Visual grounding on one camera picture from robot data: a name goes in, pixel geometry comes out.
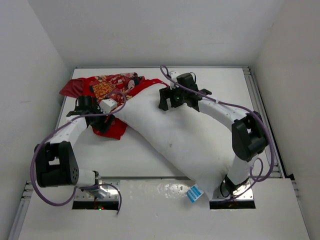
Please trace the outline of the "red patterned pillowcase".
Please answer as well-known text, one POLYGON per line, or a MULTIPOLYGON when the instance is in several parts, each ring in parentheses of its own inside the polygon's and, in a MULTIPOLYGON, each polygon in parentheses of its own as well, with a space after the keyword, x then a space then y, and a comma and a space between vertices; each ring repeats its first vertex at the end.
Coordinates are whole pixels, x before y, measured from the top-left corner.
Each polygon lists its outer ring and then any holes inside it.
POLYGON ((117 102, 118 106, 121 106, 124 99, 130 100, 144 89, 155 84, 167 86, 166 83, 157 78, 146 79, 136 72, 97 75, 88 78, 70 79, 59 94, 72 98, 91 96, 95 97, 98 102, 111 98, 117 102))

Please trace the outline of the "white pillow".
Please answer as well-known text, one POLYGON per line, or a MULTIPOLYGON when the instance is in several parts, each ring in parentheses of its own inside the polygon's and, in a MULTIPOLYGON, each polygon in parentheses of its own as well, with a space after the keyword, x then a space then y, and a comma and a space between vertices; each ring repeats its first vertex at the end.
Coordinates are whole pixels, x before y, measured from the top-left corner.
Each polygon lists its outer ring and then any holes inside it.
POLYGON ((116 117, 141 134, 152 147, 212 199, 225 177, 234 185, 249 177, 249 163, 232 149, 231 131, 214 118, 186 104, 159 109, 157 83, 129 99, 116 117))

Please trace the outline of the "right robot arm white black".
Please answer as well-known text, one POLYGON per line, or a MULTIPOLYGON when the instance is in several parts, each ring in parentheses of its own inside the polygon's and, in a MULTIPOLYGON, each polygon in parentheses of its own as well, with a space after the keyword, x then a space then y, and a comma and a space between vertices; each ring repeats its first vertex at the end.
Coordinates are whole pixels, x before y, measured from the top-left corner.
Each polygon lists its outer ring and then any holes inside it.
POLYGON ((164 73, 164 76, 170 81, 170 85, 159 91, 159 109, 167 111, 169 107, 178 108, 186 104, 230 130, 235 157, 219 191, 225 198, 231 196, 248 181, 248 164, 269 145, 260 114, 239 105, 232 108, 228 103, 212 98, 211 91, 198 88, 196 77, 192 73, 178 74, 171 71, 164 73))

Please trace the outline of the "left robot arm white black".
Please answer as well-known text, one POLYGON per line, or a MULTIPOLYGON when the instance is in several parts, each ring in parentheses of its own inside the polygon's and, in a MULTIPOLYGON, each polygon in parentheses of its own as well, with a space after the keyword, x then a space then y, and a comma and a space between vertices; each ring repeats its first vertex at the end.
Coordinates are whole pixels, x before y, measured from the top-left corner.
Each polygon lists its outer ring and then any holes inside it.
POLYGON ((73 150, 79 136, 88 127, 105 133, 109 130, 117 107, 113 99, 97 102, 92 96, 80 96, 74 110, 68 112, 68 124, 40 147, 35 158, 36 181, 41 188, 57 186, 87 187, 97 183, 95 170, 81 170, 73 150))

